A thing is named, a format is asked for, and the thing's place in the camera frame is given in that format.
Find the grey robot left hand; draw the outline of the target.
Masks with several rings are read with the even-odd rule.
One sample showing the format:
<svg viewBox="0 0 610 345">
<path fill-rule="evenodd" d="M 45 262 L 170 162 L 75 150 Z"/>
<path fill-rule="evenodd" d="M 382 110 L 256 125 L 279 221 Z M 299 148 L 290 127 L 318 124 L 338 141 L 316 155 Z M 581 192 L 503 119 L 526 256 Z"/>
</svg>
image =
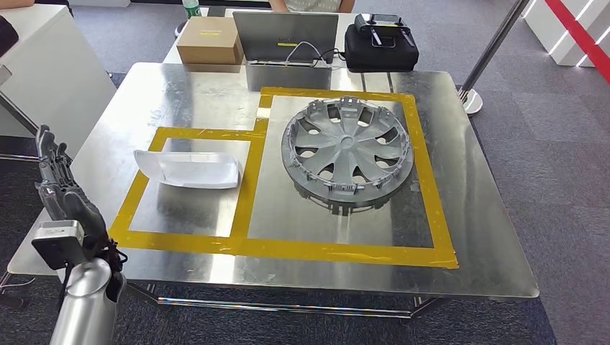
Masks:
<svg viewBox="0 0 610 345">
<path fill-rule="evenodd" d="M 100 254 L 109 241 L 106 223 L 73 177 L 67 144 L 56 144 L 55 135 L 43 124 L 37 131 L 36 145 L 42 178 L 36 189 L 47 213 L 53 221 L 77 221 L 84 231 L 85 254 Z"/>
</svg>

